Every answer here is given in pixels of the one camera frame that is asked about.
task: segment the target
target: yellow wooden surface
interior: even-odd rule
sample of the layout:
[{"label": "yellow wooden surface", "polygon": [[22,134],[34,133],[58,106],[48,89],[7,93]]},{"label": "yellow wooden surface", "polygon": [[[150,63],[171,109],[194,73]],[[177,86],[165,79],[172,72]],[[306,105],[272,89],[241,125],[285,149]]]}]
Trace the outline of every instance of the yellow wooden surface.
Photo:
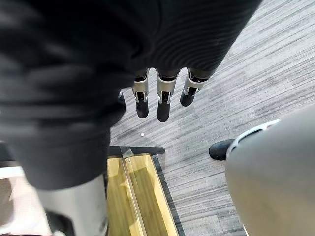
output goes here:
[{"label": "yellow wooden surface", "polygon": [[149,236],[176,236],[176,226],[150,155],[126,159],[134,193]]},{"label": "yellow wooden surface", "polygon": [[107,160],[108,236],[146,236],[121,158]]},{"label": "yellow wooden surface", "polygon": [[108,236],[177,236],[149,155],[107,160]]}]

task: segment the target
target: dark gray sleeve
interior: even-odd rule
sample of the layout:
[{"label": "dark gray sleeve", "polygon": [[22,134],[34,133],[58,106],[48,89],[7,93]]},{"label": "dark gray sleeve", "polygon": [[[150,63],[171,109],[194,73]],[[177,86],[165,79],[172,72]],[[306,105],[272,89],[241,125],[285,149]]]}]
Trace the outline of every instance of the dark gray sleeve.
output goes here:
[{"label": "dark gray sleeve", "polygon": [[75,2],[0,2],[0,140],[41,189],[105,170],[118,94],[133,83],[134,45],[112,29],[114,13]]}]

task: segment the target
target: gray floor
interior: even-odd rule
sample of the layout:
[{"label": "gray floor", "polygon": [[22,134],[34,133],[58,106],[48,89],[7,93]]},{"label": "gray floor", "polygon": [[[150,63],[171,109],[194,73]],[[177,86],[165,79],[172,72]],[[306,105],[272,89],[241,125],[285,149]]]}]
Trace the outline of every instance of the gray floor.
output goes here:
[{"label": "gray floor", "polygon": [[224,162],[211,160],[208,147],[314,103],[315,2],[265,0],[188,108],[179,103],[186,72],[177,80],[166,123],[156,118],[155,71],[146,119],[137,117],[131,89],[124,90],[127,112],[112,129],[112,144],[165,147],[158,158],[183,235],[245,236]]}]

